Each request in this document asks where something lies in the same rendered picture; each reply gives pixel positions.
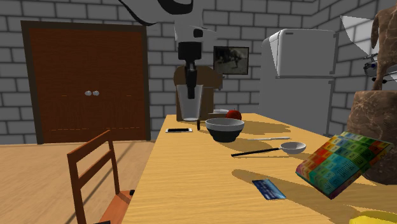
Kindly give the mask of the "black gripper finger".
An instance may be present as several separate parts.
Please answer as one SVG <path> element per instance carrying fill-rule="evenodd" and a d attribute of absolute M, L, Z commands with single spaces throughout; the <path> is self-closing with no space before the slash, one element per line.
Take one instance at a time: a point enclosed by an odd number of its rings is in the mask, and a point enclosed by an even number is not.
<path fill-rule="evenodd" d="M 197 86 L 197 68 L 194 63 L 185 65 L 185 81 L 188 89 L 188 98 L 195 98 L 195 87 Z"/>

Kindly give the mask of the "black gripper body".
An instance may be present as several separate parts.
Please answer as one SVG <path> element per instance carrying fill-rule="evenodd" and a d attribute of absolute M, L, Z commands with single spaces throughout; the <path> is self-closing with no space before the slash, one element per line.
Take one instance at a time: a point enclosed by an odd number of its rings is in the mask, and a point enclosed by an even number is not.
<path fill-rule="evenodd" d="M 186 67 L 195 64 L 202 58 L 202 43 L 196 41 L 182 41 L 178 43 L 178 59 L 186 62 Z"/>

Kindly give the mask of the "clear drinking glass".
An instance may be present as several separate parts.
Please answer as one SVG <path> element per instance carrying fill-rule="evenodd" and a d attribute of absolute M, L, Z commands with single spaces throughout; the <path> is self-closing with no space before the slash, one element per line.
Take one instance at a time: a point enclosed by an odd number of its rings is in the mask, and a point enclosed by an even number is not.
<path fill-rule="evenodd" d="M 177 85 L 176 90 L 178 91 L 181 118 L 188 122 L 199 120 L 203 85 L 197 85 L 194 88 L 194 99 L 188 98 L 188 87 L 186 85 Z"/>

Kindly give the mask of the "white and black bowl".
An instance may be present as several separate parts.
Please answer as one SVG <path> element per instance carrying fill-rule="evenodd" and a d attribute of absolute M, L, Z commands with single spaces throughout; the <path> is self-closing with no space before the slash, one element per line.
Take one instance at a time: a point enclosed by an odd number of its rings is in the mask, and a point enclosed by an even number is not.
<path fill-rule="evenodd" d="M 235 141 L 244 125 L 244 121 L 233 118 L 211 118 L 205 121 L 205 126 L 212 138 L 220 143 Z"/>

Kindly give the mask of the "white table knife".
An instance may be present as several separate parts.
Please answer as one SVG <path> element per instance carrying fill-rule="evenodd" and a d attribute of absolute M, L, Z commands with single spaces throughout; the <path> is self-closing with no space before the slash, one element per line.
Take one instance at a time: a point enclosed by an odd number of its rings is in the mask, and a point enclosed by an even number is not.
<path fill-rule="evenodd" d="M 254 139 L 248 139 L 249 141 L 266 141 L 266 140 L 277 140 L 277 139 L 290 139 L 288 136 L 284 137 L 264 137 L 264 138 L 254 138 Z"/>

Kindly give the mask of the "brown wooden double door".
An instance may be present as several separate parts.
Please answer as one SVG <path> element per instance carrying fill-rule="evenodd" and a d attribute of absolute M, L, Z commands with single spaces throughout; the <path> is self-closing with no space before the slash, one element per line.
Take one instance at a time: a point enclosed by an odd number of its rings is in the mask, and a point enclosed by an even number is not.
<path fill-rule="evenodd" d="M 150 140 L 148 51 L 141 25 L 22 21 L 36 139 Z"/>

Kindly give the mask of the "grey refrigerator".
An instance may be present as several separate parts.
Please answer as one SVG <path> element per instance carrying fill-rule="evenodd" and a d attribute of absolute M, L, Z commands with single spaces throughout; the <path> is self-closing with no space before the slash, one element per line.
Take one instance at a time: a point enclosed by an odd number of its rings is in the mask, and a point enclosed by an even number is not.
<path fill-rule="evenodd" d="M 282 29 L 261 44 L 258 114 L 327 135 L 338 33 Z"/>

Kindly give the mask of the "blue card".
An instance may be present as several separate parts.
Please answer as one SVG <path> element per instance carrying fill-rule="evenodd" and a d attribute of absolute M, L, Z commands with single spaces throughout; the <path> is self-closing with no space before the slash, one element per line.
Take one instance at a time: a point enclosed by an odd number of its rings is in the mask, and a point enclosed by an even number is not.
<path fill-rule="evenodd" d="M 252 183 L 267 200 L 286 198 L 285 194 L 283 194 L 269 179 L 252 180 Z"/>

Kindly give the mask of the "brown wooden chair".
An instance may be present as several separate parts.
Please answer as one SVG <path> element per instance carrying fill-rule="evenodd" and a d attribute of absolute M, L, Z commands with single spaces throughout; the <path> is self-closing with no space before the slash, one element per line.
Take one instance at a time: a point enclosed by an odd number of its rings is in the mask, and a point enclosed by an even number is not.
<path fill-rule="evenodd" d="M 83 174 L 78 174 L 77 163 L 107 142 L 109 150 L 91 165 Z M 87 224 L 81 189 L 87 182 L 107 163 L 111 162 L 113 179 L 115 185 L 115 196 L 110 202 L 108 208 L 102 215 L 100 221 L 96 224 L 122 224 L 127 208 L 130 204 L 134 190 L 121 191 L 118 178 L 118 167 L 115 157 L 115 149 L 111 139 L 111 131 L 107 130 L 95 138 L 89 140 L 82 146 L 67 154 L 69 173 L 71 178 L 71 188 L 73 192 L 74 208 L 78 224 Z"/>

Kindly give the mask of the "colourful patchwork book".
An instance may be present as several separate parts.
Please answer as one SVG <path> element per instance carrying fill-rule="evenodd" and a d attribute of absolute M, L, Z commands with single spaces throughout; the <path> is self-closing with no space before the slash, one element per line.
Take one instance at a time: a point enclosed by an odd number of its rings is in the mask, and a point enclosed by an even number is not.
<path fill-rule="evenodd" d="M 334 199 L 393 148 L 393 143 L 344 131 L 298 165 L 296 174 Z"/>

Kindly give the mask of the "grey toy aircraft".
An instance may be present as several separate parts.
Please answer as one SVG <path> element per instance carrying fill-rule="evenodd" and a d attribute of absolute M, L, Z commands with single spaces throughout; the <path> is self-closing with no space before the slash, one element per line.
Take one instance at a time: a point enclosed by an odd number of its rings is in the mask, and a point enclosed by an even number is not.
<path fill-rule="evenodd" d="M 370 59 L 369 62 L 366 62 L 363 70 L 368 77 L 371 77 L 372 81 L 376 80 L 377 77 L 377 55 L 378 53 L 373 53 L 365 57 L 365 59 Z M 389 67 L 386 71 L 386 75 L 382 80 L 382 83 L 385 84 L 389 81 L 397 82 L 397 64 Z"/>

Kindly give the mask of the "brown stone animal figure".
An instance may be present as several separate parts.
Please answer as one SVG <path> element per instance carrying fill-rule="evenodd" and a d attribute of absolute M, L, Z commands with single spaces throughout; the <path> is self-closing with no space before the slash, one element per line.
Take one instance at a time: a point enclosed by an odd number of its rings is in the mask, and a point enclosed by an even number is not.
<path fill-rule="evenodd" d="M 372 24 L 372 48 L 379 46 L 377 76 L 369 91 L 354 94 L 347 131 L 394 144 L 364 177 L 384 185 L 397 185 L 397 90 L 383 90 L 387 69 L 397 66 L 397 0 L 380 10 Z"/>

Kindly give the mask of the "yellow rounded object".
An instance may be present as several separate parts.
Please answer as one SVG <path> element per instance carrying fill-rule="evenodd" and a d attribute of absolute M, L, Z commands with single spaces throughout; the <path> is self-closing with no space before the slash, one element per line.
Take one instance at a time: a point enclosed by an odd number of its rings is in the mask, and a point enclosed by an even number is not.
<path fill-rule="evenodd" d="M 363 211 L 350 219 L 349 224 L 397 224 L 397 214 L 383 211 Z"/>

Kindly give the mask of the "dark framed wall picture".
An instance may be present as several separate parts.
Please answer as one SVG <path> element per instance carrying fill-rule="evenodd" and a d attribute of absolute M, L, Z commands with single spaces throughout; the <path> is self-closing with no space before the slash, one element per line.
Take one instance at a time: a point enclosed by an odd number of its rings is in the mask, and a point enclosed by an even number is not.
<path fill-rule="evenodd" d="M 249 47 L 214 46 L 213 69 L 219 74 L 248 74 Z"/>

